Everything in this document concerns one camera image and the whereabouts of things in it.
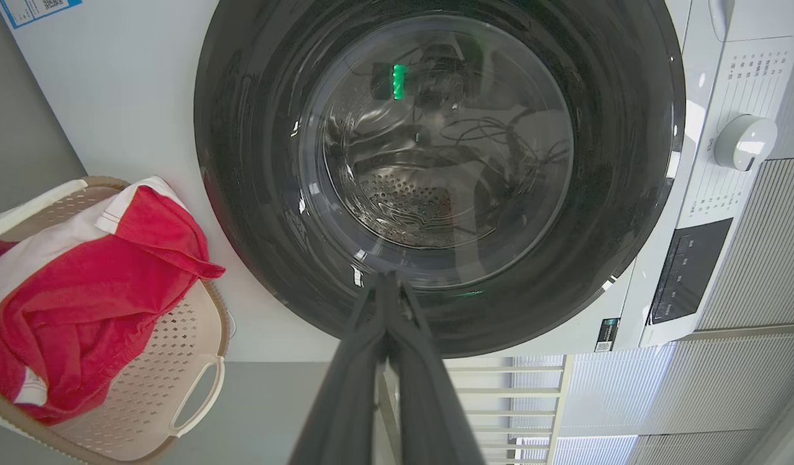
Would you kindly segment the black QR code sticker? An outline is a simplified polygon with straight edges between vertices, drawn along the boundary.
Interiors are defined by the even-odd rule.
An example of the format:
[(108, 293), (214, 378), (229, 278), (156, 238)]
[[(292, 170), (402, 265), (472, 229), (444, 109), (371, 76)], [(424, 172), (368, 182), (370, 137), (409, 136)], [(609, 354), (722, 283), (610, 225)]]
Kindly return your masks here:
[(616, 333), (620, 325), (620, 318), (606, 318), (601, 321), (600, 332), (596, 345), (594, 347), (595, 353), (604, 353), (604, 351), (612, 351)]

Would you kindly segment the white window blinds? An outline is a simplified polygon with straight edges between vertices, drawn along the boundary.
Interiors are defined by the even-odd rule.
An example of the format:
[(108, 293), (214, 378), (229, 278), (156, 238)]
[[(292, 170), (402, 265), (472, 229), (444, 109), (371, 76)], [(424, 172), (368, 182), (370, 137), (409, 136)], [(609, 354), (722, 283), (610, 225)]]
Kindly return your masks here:
[[(553, 465), (626, 465), (660, 393), (676, 342), (574, 356)], [(565, 356), (513, 357), (512, 367), (562, 367)], [(562, 373), (512, 373), (517, 389), (559, 388)], [(554, 410), (553, 398), (515, 398), (511, 410)]]

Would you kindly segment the round dark glass washer door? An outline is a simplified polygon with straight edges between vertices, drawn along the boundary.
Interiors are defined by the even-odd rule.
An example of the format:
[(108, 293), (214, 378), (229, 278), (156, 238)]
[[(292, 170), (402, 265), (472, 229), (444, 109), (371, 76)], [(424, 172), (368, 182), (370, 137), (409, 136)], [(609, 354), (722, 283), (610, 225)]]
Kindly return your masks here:
[[(347, 210), (318, 147), (315, 94), (371, 32), (500, 30), (556, 80), (572, 129), (566, 195), (536, 240), (415, 249)], [(528, 342), (595, 301), (662, 215), (682, 147), (684, 68), (665, 0), (219, 0), (196, 77), (198, 163), (217, 220), (256, 280), (341, 336), (371, 276), (417, 295), (445, 357)]]

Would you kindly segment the cream perforated plastic laundry basket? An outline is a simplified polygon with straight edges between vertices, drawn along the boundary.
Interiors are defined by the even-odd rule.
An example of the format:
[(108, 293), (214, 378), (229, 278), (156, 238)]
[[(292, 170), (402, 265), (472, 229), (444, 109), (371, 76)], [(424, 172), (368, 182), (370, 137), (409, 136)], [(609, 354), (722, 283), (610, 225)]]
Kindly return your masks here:
[[(131, 185), (105, 176), (64, 183), (2, 212), (0, 239), (28, 238)], [(155, 324), (145, 350), (113, 379), (104, 403), (46, 426), (0, 395), (0, 426), (81, 462), (157, 463), (207, 415), (222, 391), (226, 317), (213, 280), (199, 280)]]

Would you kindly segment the black washing machine control panel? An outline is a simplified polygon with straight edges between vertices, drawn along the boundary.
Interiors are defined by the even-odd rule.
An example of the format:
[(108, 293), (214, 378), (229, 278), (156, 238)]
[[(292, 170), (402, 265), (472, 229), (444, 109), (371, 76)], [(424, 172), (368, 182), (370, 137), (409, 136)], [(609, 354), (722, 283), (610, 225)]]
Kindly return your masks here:
[(697, 312), (731, 223), (733, 220), (728, 218), (674, 231), (650, 306), (649, 325)]

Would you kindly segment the blue energy label sticker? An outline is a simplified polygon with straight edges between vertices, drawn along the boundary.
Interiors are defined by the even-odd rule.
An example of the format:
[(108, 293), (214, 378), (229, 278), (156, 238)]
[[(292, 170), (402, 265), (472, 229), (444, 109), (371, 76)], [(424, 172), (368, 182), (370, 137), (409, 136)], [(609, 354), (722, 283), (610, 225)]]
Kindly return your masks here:
[(15, 30), (81, 3), (83, 0), (0, 0), (0, 9)]

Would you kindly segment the white front-load washing machine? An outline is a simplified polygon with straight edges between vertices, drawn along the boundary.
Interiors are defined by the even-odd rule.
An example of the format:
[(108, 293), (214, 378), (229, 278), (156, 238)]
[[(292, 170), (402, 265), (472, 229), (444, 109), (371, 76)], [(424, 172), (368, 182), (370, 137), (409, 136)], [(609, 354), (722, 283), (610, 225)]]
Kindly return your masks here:
[[(620, 318), (613, 349), (674, 340), (786, 335), (793, 324), (751, 322), (707, 329), (719, 285), (731, 276), (740, 213), (765, 169), (720, 168), (709, 139), (741, 114), (774, 118), (794, 81), (794, 0), (665, 0), (684, 50), (687, 123), (684, 151), (662, 217), (635, 261), (603, 284), (600, 297), (545, 335), (492, 353), (527, 357), (591, 353), (601, 321)], [(249, 273), (214, 217), (196, 159), (193, 94), (203, 38), (218, 0), (83, 0), (81, 5), (13, 30), (48, 104), (91, 176), (136, 181), (161, 176), (190, 208), (226, 268), (216, 284), (234, 316), (228, 359), (325, 362), (338, 341), (273, 298)], [(693, 315), (649, 325), (649, 298), (675, 227), (733, 218), (707, 292)]]

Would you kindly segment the red and white garment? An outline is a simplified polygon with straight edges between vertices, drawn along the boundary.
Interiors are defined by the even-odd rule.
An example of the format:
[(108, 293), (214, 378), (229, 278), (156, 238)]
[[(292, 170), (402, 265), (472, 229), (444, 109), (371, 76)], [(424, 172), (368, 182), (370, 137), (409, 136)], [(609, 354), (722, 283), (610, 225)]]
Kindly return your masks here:
[(95, 409), (160, 318), (224, 273), (157, 176), (28, 238), (0, 239), (0, 395), (46, 426)]

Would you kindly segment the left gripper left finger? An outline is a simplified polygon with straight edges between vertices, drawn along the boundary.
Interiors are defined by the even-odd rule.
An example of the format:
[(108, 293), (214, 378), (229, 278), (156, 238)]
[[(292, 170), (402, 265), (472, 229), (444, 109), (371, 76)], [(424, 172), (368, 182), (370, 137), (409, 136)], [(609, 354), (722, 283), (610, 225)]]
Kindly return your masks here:
[(371, 276), (288, 465), (373, 465), (374, 409), (380, 365), (387, 358), (387, 298), (393, 275)]

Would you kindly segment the white control dial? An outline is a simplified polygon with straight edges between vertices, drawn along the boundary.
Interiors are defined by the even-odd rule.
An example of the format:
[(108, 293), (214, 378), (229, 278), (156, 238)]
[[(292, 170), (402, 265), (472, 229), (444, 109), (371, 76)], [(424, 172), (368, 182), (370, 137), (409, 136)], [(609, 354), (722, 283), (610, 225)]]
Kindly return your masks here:
[(715, 162), (719, 167), (748, 172), (771, 154), (777, 138), (778, 127), (773, 119), (740, 115), (720, 132)]

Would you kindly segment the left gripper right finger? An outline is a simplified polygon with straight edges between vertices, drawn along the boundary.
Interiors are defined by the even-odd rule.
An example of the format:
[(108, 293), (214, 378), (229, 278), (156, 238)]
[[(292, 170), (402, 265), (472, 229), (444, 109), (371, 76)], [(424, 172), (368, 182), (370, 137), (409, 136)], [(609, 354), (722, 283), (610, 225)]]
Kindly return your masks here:
[(389, 274), (391, 362), (399, 376), (402, 465), (486, 465), (417, 295)]

